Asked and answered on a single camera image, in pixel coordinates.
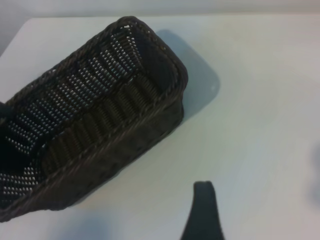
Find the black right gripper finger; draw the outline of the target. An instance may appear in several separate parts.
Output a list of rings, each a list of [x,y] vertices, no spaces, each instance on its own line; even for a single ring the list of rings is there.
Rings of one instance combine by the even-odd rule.
[[[190,213],[181,236],[182,240],[224,240],[216,193],[211,181],[193,184]]]

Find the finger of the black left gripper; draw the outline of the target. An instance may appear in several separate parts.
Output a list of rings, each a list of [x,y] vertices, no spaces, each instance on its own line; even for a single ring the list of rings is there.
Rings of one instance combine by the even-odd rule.
[[[29,143],[22,139],[0,139],[0,172],[19,174],[27,167],[32,157],[24,152]]]
[[[5,122],[8,118],[12,116],[12,107],[0,102],[0,122]]]

